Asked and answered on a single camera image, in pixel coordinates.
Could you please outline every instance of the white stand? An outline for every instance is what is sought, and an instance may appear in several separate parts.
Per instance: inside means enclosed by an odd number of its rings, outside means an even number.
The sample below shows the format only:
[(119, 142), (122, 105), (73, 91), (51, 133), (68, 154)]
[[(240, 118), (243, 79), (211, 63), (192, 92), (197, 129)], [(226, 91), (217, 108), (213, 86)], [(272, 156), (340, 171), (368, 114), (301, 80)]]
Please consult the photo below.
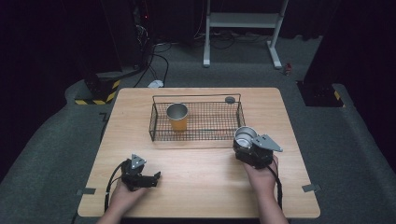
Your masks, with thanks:
[(274, 34), (272, 40), (267, 41), (267, 46), (276, 69), (282, 68), (277, 56), (275, 44), (279, 30), (285, 17), (286, 7), (289, 0), (284, 0), (279, 13), (211, 13), (210, 0), (207, 0), (206, 31), (204, 48), (204, 67), (210, 66), (210, 27), (249, 27), (249, 28), (272, 28)]

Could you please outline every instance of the black wire basket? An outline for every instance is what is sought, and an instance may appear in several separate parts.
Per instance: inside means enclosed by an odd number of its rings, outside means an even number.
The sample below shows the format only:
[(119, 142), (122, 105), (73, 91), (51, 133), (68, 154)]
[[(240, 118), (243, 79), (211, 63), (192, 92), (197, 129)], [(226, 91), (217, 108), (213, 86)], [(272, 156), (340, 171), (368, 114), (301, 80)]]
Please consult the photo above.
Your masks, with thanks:
[[(152, 141), (233, 140), (245, 126), (241, 94), (154, 95), (149, 124)], [(182, 103), (189, 109), (187, 130), (172, 130), (166, 108)]]

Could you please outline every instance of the gray carpet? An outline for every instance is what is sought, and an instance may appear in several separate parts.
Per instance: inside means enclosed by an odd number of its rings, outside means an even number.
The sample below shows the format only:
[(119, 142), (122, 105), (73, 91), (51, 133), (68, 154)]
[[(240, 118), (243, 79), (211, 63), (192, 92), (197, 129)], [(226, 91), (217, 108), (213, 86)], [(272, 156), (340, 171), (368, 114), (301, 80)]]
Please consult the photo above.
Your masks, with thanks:
[[(203, 47), (158, 46), (169, 62), (165, 88), (276, 87), (280, 89), (291, 125), (316, 193), (321, 215), (291, 223), (396, 223), (396, 176), (354, 108), (343, 85), (334, 84), (345, 107), (307, 107), (296, 80), (302, 80), (320, 39), (279, 38), (276, 49), (292, 73), (275, 70), (263, 41), (234, 43), (211, 50), (210, 68), (202, 67)], [(226, 46), (227, 42), (214, 42)], [(152, 67), (163, 79), (166, 63), (155, 57)], [(127, 77), (131, 88), (140, 75)], [(137, 87), (154, 80), (147, 72)], [(31, 138), (0, 186), (0, 223), (94, 223), (96, 217), (75, 214), (100, 146), (111, 105), (75, 105), (80, 81), (65, 93), (68, 104), (49, 118)]]

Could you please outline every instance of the human hand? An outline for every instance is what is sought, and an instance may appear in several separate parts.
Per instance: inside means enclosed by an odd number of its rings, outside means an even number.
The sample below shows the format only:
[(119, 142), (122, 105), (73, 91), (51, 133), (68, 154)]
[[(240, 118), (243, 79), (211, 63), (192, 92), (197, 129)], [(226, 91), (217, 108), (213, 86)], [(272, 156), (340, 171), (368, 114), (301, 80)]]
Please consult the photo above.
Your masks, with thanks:
[(97, 223), (119, 223), (125, 213), (148, 191), (147, 188), (129, 191), (128, 187), (119, 179), (111, 194), (110, 204)]
[[(274, 155), (273, 162), (269, 167), (277, 174), (278, 158)], [(274, 188), (276, 179), (268, 168), (260, 170), (255, 169), (247, 163), (244, 163), (245, 170), (250, 182), (251, 187), (256, 194), (263, 197), (274, 197)]]

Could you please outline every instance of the wooden table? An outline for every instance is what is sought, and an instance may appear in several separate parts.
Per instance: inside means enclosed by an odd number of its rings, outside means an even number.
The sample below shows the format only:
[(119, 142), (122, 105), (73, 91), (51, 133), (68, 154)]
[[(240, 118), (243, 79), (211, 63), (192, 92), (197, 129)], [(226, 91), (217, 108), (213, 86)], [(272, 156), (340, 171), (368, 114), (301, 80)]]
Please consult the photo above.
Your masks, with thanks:
[(157, 188), (152, 188), (128, 217), (258, 217), (256, 199), (242, 162), (234, 156), (232, 140), (153, 142), (149, 135), (153, 95), (223, 93), (240, 93), (246, 125), (258, 134), (267, 133), (284, 149), (275, 154), (286, 217), (318, 217), (315, 193), (302, 189), (311, 183), (275, 88), (120, 90), (86, 186), (95, 193), (82, 196), (79, 215), (100, 217), (104, 213), (108, 179), (134, 153), (147, 160), (143, 175), (161, 171), (162, 176)]

